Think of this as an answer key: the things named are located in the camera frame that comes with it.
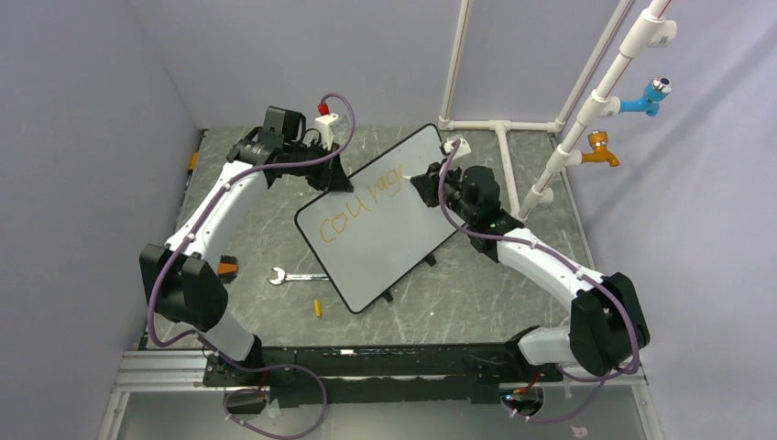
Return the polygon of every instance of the lavender wall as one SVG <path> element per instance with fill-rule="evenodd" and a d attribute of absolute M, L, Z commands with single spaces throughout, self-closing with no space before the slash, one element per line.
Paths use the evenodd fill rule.
<path fill-rule="evenodd" d="M 451 118 L 553 121 L 618 0 L 472 0 Z"/>
<path fill-rule="evenodd" d="M 640 290 L 652 333 L 643 358 L 667 438 L 772 438 L 777 18 L 758 0 L 678 1 L 667 17 L 677 40 L 647 49 L 614 94 L 638 97 L 656 74 L 674 91 L 655 118 L 590 127 L 608 131 L 621 165 L 573 169 L 575 199 L 600 268 L 623 270 Z"/>
<path fill-rule="evenodd" d="M 197 130 L 125 1 L 0 5 L 0 426 L 94 438 Z"/>
<path fill-rule="evenodd" d="M 317 116 L 339 92 L 359 124 L 436 121 L 458 0 L 131 0 L 201 127 Z"/>

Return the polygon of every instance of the blue faucet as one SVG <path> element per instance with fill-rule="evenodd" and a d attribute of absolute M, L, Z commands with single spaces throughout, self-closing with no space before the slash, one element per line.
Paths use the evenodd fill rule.
<path fill-rule="evenodd" d="M 642 97 L 635 101 L 620 101 L 620 111 L 623 112 L 645 112 L 647 116 L 656 116 L 661 108 L 659 104 L 666 98 L 666 95 L 672 91 L 672 85 L 666 78 L 653 78 Z"/>

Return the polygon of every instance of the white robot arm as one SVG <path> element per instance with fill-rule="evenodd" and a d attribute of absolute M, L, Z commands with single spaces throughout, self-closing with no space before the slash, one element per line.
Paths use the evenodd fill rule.
<path fill-rule="evenodd" d="M 457 150 L 443 146 L 444 152 L 455 154 Z M 570 311 L 569 325 L 534 326 L 513 336 L 506 347 L 512 353 L 513 368 L 531 370 L 543 364 L 572 363 L 601 377 L 633 353 L 632 330 L 638 348 L 650 342 L 629 278 L 621 273 L 605 276 L 543 243 L 501 209 L 499 186 L 491 169 L 474 166 L 448 172 L 443 161 L 433 163 L 410 182 L 427 206 L 439 206 L 443 199 L 445 206 L 465 221 L 464 232 L 478 252 L 526 275 Z M 626 312 L 629 324 L 616 309 Z"/>
<path fill-rule="evenodd" d="M 342 119 L 334 114 L 317 118 L 316 129 L 320 133 L 324 129 L 329 136 L 303 144 L 304 115 L 268 108 L 264 126 L 232 147 L 215 185 L 183 227 L 164 247 L 147 245 L 141 253 L 140 268 L 151 311 L 149 327 L 156 312 L 172 322 L 191 325 L 209 345 L 245 367 L 262 366 L 261 340 L 228 311 L 228 295 L 214 269 L 240 220 L 281 175 L 305 177 L 311 187 L 321 191 L 354 190 L 339 157 L 323 159 L 333 154 L 336 146 L 332 130 L 325 128 Z M 269 164 L 272 166 L 265 170 L 256 170 Z M 149 336 L 159 345 L 154 332 L 149 331 Z"/>

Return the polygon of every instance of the table surface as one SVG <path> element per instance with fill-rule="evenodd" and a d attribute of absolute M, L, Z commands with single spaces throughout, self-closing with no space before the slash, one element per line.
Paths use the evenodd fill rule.
<path fill-rule="evenodd" d="M 199 161 L 181 208 L 192 214 L 213 186 L 227 150 L 250 127 L 205 132 Z M 343 153 L 351 173 L 415 131 L 417 126 L 360 126 Z M 462 165 L 494 169 L 508 206 L 497 137 L 489 131 L 443 132 L 443 139 L 464 137 L 473 153 Z M 522 197 L 539 177 L 553 148 L 546 133 L 510 132 L 508 143 Z M 555 200 L 532 211 L 528 227 L 543 241 L 576 261 L 588 263 L 568 188 L 552 185 Z M 478 254 L 466 236 L 456 234 L 435 252 L 437 264 L 422 263 L 393 286 L 394 302 L 378 301 L 360 314 L 349 313 L 326 281 L 288 282 L 273 286 L 273 267 L 287 272 L 321 272 L 321 266 L 294 225 L 294 214 L 317 194 L 303 178 L 285 176 L 257 201 L 238 226 L 226 255 L 238 259 L 237 278 L 226 285 L 229 310 L 268 346 L 328 346 L 499 342 L 531 325 L 555 326 L 568 312 L 549 293 L 516 270 Z M 313 301 L 323 306 L 316 318 Z M 181 331 L 158 317 L 163 339 Z M 175 347 L 198 347 L 184 338 Z"/>

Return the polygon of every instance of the whiteboard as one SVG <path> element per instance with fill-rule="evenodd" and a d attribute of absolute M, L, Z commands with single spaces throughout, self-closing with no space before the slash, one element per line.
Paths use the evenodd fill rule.
<path fill-rule="evenodd" d="M 352 314 L 364 311 L 454 233 L 440 208 L 427 207 L 402 179 L 439 162 L 441 144 L 437 127 L 423 126 L 349 176 L 353 192 L 324 193 L 294 216 Z"/>

